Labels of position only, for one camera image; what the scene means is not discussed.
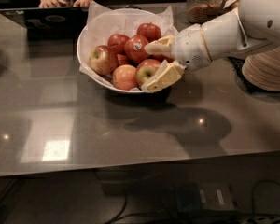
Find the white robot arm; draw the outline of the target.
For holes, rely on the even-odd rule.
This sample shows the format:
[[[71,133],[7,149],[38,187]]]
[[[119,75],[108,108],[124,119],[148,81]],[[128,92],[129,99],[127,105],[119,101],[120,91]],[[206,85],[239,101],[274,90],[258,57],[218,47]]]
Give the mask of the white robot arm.
[[[149,54],[172,58],[142,86],[161,91],[175,84],[185,71],[196,71],[228,55],[248,55],[280,47],[280,0],[239,0],[234,10],[202,25],[194,24],[145,46]]]

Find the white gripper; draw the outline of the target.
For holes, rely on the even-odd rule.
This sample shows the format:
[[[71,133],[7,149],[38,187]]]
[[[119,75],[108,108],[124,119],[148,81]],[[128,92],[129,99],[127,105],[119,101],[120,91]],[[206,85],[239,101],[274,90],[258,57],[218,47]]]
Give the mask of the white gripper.
[[[185,67],[197,71],[211,63],[200,24],[182,30],[176,37],[167,35],[152,41],[145,45],[144,50],[150,55],[163,55],[176,60],[161,63],[155,75],[141,86],[145,93],[158,92],[175,84],[184,75]]]

